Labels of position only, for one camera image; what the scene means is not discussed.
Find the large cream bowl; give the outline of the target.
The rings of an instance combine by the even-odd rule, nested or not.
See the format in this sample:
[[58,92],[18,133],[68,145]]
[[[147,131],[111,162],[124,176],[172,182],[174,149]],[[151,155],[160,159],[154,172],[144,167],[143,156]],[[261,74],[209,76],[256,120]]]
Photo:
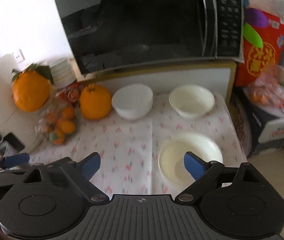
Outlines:
[[194,182],[184,167],[184,155],[192,152],[206,162],[223,162],[222,152],[209,137],[200,133],[177,133],[164,142],[159,151],[158,166],[163,179],[175,189],[184,189]]

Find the stack of white bowls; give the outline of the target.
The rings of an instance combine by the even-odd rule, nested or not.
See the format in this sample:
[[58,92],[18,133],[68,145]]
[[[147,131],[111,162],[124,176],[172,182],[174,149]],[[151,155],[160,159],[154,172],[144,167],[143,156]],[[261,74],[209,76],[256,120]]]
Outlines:
[[76,81],[70,59],[62,57],[49,64],[49,69],[56,89],[64,89]]

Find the dark spice jar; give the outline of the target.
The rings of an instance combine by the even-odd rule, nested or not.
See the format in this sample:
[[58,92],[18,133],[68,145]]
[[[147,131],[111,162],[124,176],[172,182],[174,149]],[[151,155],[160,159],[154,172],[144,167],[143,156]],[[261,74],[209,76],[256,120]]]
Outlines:
[[17,150],[7,141],[0,143],[0,155],[3,157],[11,157],[17,155]]

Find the cherry print tablecloth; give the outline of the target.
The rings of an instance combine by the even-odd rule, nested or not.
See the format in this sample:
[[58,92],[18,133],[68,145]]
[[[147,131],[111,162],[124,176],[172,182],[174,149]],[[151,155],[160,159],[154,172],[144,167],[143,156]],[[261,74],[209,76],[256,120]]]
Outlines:
[[64,157],[81,161],[96,152],[101,167],[92,183],[111,196],[114,194],[171,194],[177,190],[163,180],[159,150],[175,134],[195,132],[211,138],[220,148],[226,166],[246,161],[224,98],[215,94],[216,104],[206,116],[186,120],[170,106],[166,94],[153,99],[149,114],[137,121],[122,119],[115,112],[99,121],[79,116],[78,131],[66,144],[54,146],[44,141],[32,153],[30,163],[48,164]]

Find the glass jar of tangerines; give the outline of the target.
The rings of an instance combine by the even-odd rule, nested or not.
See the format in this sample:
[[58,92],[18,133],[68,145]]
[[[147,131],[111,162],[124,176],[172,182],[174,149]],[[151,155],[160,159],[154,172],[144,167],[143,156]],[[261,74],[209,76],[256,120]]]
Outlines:
[[70,141],[78,132],[77,107],[67,100],[56,96],[50,105],[45,107],[39,115],[35,126],[35,133],[59,146]]

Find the Ganten water carton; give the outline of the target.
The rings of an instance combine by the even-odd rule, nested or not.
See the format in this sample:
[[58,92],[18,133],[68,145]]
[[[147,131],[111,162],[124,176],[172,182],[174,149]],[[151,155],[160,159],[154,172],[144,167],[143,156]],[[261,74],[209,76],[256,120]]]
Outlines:
[[233,89],[235,130],[246,157],[284,149],[284,108],[254,105],[242,88]]

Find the small cream bowl right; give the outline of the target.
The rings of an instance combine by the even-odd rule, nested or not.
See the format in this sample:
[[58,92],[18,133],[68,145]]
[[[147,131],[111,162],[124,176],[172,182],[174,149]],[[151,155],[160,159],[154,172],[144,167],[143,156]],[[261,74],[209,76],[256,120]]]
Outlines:
[[182,118],[195,120],[213,109],[215,98],[210,90],[202,86],[185,85],[169,94],[169,103]]

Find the orange on table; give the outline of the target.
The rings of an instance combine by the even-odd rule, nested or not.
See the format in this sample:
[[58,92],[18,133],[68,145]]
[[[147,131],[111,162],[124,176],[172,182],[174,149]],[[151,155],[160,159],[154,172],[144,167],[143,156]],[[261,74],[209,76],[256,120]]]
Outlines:
[[83,89],[80,96],[82,116],[88,120],[100,120],[112,109],[112,96],[106,87],[90,83]]

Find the orange with leaves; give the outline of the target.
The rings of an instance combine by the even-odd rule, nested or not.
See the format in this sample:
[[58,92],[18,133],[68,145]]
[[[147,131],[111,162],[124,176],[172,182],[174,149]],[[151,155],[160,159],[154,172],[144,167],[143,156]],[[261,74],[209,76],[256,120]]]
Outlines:
[[32,63],[25,70],[12,69],[15,105],[24,112],[38,111],[49,99],[53,78],[49,66]]

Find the red instant noodle cup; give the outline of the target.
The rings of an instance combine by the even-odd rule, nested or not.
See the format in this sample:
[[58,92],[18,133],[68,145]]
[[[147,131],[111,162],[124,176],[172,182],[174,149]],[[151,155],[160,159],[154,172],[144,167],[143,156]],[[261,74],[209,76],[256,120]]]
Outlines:
[[77,81],[74,81],[69,86],[59,90],[59,96],[68,101],[71,105],[75,106],[79,103],[81,95],[81,86]]

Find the small white bowl left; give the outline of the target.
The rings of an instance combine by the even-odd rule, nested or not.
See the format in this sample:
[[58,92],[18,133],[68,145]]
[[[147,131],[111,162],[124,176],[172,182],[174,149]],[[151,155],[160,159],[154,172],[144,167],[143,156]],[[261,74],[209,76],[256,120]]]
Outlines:
[[153,91],[143,84],[125,86],[112,96],[112,107],[125,120],[146,116],[153,106]]

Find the plastic bag of tangerines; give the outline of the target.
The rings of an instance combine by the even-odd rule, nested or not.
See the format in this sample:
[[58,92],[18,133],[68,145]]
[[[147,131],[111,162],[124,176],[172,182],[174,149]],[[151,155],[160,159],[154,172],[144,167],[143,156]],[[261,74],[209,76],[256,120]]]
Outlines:
[[284,67],[267,66],[255,81],[243,88],[243,92],[258,107],[284,110]]

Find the red gift bag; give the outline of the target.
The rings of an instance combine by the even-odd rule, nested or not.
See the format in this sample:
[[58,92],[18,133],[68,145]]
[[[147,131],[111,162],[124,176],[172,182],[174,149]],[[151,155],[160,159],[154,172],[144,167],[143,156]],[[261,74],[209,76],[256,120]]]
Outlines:
[[262,11],[269,24],[265,29],[256,28],[263,40],[257,48],[243,37],[243,63],[237,64],[236,87],[246,87],[255,81],[270,64],[279,63],[284,45],[284,18]]

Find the black microwave oven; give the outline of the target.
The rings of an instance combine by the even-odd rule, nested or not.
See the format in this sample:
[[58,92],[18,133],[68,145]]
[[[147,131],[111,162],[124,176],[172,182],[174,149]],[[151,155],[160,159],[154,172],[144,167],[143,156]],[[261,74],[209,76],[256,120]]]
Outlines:
[[81,74],[239,59],[242,0],[55,0]]

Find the purple green plush toy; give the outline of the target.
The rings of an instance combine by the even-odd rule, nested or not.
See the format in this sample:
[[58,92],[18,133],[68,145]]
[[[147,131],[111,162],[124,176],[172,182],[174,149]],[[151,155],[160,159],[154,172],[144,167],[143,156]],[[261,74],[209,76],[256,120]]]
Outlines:
[[255,27],[265,29],[269,21],[261,10],[249,7],[249,0],[242,1],[244,10],[243,37],[253,46],[263,48],[263,40]]

